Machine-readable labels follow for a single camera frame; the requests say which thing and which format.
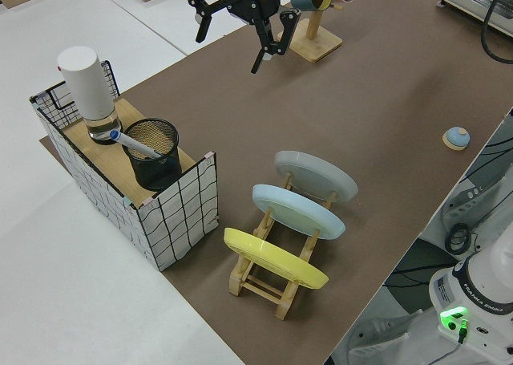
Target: brown mat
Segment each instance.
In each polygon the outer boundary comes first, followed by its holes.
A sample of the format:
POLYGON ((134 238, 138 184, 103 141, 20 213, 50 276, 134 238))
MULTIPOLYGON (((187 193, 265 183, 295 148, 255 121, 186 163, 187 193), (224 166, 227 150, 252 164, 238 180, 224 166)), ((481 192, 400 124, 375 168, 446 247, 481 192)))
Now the brown mat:
MULTIPOLYGON (((321 25, 341 48, 316 64, 275 56, 256 75, 247 26, 123 94, 174 123, 193 159, 217 152, 220 227, 164 275, 245 363, 322 364, 510 109, 513 68, 484 54, 479 22, 437 1, 328 10, 321 25), (455 125, 471 134, 464 152, 442 143, 455 125), (287 149, 336 164, 360 192, 332 207, 346 233, 313 252, 329 282, 300 289, 282 322, 263 298, 228 293, 236 255, 222 237, 226 226, 257 226, 252 186, 280 184, 273 157, 287 149)), ((304 242, 279 225, 269 240, 295 253, 304 242)))

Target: black mesh pen holder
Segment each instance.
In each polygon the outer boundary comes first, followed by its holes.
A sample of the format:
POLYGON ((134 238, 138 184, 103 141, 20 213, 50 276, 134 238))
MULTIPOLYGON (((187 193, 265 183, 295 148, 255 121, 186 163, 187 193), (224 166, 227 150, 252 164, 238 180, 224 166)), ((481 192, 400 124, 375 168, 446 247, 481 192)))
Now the black mesh pen holder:
POLYGON ((171 123, 156 118, 143 119, 133 123, 124 133, 162 154, 152 159, 134 148, 123 146, 141 187, 159 192, 181 177, 178 132, 171 123))

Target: white cylindrical container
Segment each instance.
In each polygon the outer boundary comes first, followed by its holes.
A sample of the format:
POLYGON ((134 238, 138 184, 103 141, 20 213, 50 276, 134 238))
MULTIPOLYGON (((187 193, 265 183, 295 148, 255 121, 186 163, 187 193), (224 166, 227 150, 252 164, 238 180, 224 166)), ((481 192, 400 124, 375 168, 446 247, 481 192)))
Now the white cylindrical container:
POLYGON ((121 131, 98 55, 89 47, 67 48, 57 58, 71 96, 83 117, 89 136, 97 143, 111 144, 111 130, 121 131))

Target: pen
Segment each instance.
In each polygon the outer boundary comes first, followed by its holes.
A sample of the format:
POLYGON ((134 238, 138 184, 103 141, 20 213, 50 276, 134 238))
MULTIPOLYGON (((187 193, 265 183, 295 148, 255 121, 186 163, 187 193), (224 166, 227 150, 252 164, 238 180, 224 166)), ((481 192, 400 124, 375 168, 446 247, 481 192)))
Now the pen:
POLYGON ((147 145, 138 142, 134 138, 119 132, 118 130, 112 130, 109 135, 112 140, 115 140, 116 142, 121 143, 123 146, 131 148, 132 150, 136 150, 148 158, 158 159, 164 155, 152 148, 149 148, 147 145))

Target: plate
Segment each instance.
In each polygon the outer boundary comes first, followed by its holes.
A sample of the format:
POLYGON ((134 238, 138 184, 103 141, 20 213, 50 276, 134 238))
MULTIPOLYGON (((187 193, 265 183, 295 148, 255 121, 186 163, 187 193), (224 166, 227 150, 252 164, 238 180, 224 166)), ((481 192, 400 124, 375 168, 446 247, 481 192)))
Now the plate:
POLYGON ((224 243, 250 261, 289 281, 297 281, 310 289, 320 289, 328 277, 318 268, 299 257, 251 234, 236 229, 224 229, 224 243))
POLYGON ((271 218, 299 233, 312 236, 320 230, 320 239, 336 239, 345 232, 345 225, 335 214, 318 203, 271 185, 255 185, 253 202, 264 213, 271 209, 271 218))
POLYGON ((295 189, 322 201, 336 192, 333 202, 347 202, 358 192, 353 178, 337 166, 304 152, 280 151, 274 156, 274 165, 282 177, 292 173, 295 189))

